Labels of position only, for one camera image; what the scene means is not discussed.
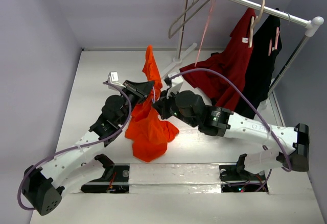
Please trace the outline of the orange t-shirt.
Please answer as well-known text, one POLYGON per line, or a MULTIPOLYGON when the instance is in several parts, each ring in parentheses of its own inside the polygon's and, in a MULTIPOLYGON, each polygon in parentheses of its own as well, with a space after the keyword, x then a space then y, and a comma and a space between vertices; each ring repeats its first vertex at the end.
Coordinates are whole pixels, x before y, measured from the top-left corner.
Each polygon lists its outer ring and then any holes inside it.
MULTIPOLYGON (((153 54, 153 47, 148 46, 145 54, 143 73, 148 81, 154 81, 156 101, 162 89, 160 73, 153 54)), ((133 141, 134 157, 151 162, 165 154, 168 143, 179 134, 179 130, 169 121, 159 119, 158 112, 152 107, 153 91, 142 104, 135 106, 125 137, 133 141)))

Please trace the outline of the light blue clothes hanger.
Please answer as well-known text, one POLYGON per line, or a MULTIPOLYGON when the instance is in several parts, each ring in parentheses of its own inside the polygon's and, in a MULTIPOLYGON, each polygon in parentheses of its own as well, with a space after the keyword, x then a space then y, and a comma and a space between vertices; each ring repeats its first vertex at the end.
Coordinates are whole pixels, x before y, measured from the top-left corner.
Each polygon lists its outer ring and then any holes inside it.
POLYGON ((154 86, 152 87, 152 91, 153 91, 152 103, 154 104, 156 102, 156 93, 155 93, 154 86))

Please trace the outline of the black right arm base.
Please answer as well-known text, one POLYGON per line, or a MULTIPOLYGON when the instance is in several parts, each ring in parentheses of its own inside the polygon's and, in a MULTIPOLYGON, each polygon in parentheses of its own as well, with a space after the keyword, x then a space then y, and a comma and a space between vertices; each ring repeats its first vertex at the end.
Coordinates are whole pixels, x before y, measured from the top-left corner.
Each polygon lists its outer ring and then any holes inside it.
POLYGON ((269 192, 264 172, 253 174, 245 170, 246 156, 239 156, 235 164, 219 165, 222 193, 269 192))

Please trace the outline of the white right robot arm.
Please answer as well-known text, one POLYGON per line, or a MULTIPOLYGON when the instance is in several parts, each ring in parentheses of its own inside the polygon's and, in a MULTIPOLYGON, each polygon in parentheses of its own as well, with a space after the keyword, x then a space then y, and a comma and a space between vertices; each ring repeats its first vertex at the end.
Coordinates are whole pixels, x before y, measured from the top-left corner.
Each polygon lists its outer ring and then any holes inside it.
POLYGON ((284 167, 292 171, 309 170, 309 127, 299 123, 295 127, 264 126, 228 109, 209 106, 200 95, 182 91, 167 95, 164 91, 153 104, 162 119, 171 116, 209 136, 242 139, 266 146, 265 151, 242 154, 235 166, 240 179, 264 170, 284 167))

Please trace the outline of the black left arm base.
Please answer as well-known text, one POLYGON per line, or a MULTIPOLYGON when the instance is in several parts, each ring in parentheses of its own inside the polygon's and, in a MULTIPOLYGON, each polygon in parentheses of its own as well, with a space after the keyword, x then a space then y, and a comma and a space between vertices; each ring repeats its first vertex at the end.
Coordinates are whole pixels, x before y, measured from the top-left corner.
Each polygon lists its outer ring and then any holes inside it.
POLYGON ((104 168, 100 178, 81 186, 83 193, 129 193, 129 164, 115 164, 106 155, 95 156, 104 168))

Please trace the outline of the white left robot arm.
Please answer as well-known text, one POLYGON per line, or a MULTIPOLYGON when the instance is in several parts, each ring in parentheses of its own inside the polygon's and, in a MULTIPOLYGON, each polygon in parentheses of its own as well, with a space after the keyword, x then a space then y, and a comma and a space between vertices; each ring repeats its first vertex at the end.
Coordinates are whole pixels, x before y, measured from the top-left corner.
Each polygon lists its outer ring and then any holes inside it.
POLYGON ((136 105, 153 91, 154 81, 131 82, 121 87, 108 84, 119 93, 109 96, 100 116, 72 147, 63 149, 31 165, 24 172, 17 199, 24 196, 35 210, 45 216, 55 210, 63 197, 77 185, 89 182, 85 173, 94 171, 103 181, 113 175, 114 163, 103 154, 105 147, 119 137, 136 105))

